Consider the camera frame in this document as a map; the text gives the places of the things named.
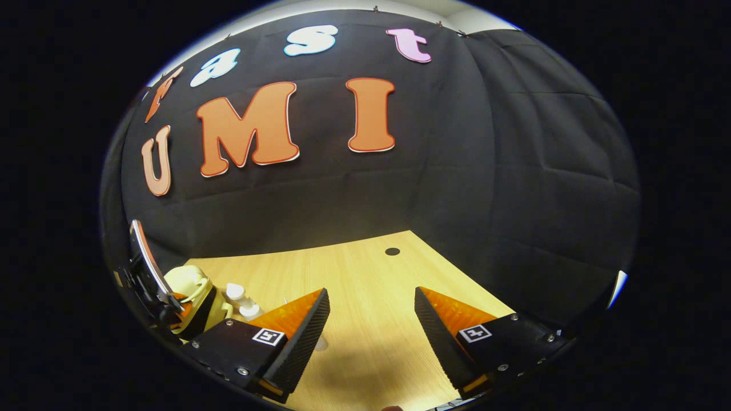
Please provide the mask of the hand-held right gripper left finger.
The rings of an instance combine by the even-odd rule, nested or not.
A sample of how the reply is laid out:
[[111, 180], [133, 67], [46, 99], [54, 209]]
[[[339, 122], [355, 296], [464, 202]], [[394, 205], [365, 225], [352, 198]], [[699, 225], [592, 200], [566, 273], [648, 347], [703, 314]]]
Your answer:
[[183, 353], [246, 393], [285, 403], [330, 312], [329, 295], [321, 288], [250, 322], [222, 320], [183, 344]]

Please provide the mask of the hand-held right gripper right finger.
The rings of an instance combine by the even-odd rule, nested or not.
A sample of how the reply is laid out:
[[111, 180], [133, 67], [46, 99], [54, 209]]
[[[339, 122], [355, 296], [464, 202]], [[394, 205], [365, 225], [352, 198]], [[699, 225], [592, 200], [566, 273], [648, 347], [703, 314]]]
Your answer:
[[444, 374], [462, 398], [510, 390], [572, 347], [569, 338], [526, 314], [488, 314], [425, 287], [415, 289], [413, 306]]

